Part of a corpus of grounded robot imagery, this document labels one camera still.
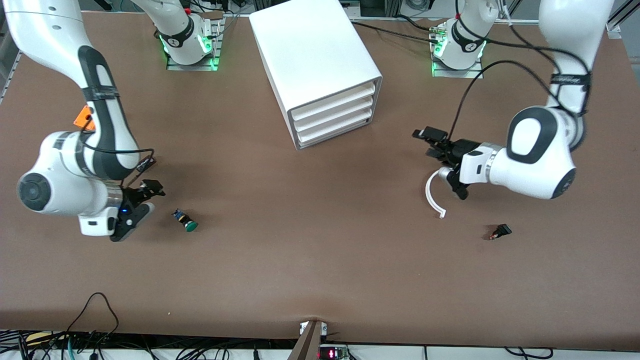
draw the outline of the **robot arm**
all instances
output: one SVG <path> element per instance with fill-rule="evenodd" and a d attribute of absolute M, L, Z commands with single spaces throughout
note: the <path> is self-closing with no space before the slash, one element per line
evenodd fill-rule
<path fill-rule="evenodd" d="M 83 91 L 95 124 L 95 132 L 84 139 L 87 145 L 107 151 L 137 150 L 109 67 L 84 32 L 78 3 L 4 0 L 4 10 L 18 48 L 66 75 Z M 89 147 L 64 150 L 65 164 L 78 176 L 122 180 L 138 163 L 135 153 L 111 154 Z"/>
<path fill-rule="evenodd" d="M 413 136 L 431 145 L 428 155 L 450 170 L 446 180 L 461 199 L 472 183 L 502 185 L 539 199 L 562 195 L 572 184 L 575 165 L 571 151 L 584 139 L 585 91 L 613 0 L 542 0 L 540 29 L 551 47 L 571 52 L 582 61 L 556 53 L 559 73 L 552 76 L 546 106 L 516 114 L 509 125 L 507 145 L 450 141 L 447 133 L 427 127 Z"/>
<path fill-rule="evenodd" d="M 92 133 L 59 131 L 45 138 L 18 183 L 22 203 L 39 213 L 78 216 L 85 235 L 123 240 L 153 211 L 153 204 L 142 202 L 164 193 L 157 181 L 145 180 L 137 190 L 115 183 L 136 168 L 140 151 L 109 66 L 86 36 L 78 3 L 3 3 L 18 48 L 73 80 L 95 125 Z"/>

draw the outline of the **brown table surface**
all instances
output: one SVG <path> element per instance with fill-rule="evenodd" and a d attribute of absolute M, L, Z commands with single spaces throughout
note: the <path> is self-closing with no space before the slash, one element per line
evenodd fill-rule
<path fill-rule="evenodd" d="M 84 104 L 71 80 L 23 56 L 0 108 L 0 328 L 65 329 L 103 291 L 122 332 L 294 338 L 320 318 L 344 341 L 640 350 L 640 96 L 621 40 L 602 42 L 565 195 L 476 184 L 462 202 L 436 183 L 439 220 L 424 198 L 439 164 L 411 133 L 448 129 L 469 80 L 432 78 L 425 43 L 358 28 L 384 76 L 373 123 L 296 151 L 248 19 L 206 73 L 166 71 L 145 15 L 84 19 L 167 196 L 122 243 L 20 204 L 40 142 L 73 130 Z M 534 26 L 522 33 L 543 41 Z M 505 26 L 491 36 L 513 40 Z M 551 72 L 532 51 L 484 53 Z M 504 143 L 512 116 L 545 99 L 501 65 L 473 89 L 455 138 Z M 170 216 L 177 207 L 200 222 L 194 233 Z M 486 241 L 501 223 L 513 234 Z M 96 301 L 74 328 L 112 326 Z"/>

